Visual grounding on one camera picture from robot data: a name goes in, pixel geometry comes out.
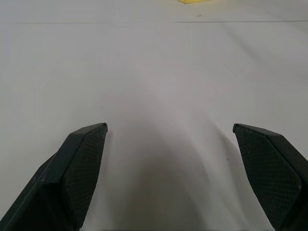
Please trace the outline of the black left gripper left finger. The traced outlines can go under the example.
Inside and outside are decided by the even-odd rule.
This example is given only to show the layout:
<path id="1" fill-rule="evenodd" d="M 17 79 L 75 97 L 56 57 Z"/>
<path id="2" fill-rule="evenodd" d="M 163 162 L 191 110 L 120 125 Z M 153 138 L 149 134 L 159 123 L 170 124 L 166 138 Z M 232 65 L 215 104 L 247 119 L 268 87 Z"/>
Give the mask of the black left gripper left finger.
<path id="1" fill-rule="evenodd" d="M 0 221 L 2 231 L 78 231 L 100 173 L 106 123 L 68 135 L 46 160 Z"/>

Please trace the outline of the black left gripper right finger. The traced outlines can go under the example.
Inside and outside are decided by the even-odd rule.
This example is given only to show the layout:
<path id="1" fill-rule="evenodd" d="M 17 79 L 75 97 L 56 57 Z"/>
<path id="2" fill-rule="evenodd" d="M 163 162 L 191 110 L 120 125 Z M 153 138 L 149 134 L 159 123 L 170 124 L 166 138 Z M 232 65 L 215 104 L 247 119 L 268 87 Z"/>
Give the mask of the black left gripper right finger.
<path id="1" fill-rule="evenodd" d="M 234 124 L 248 181 L 276 231 L 308 229 L 308 161 L 281 134 Z"/>

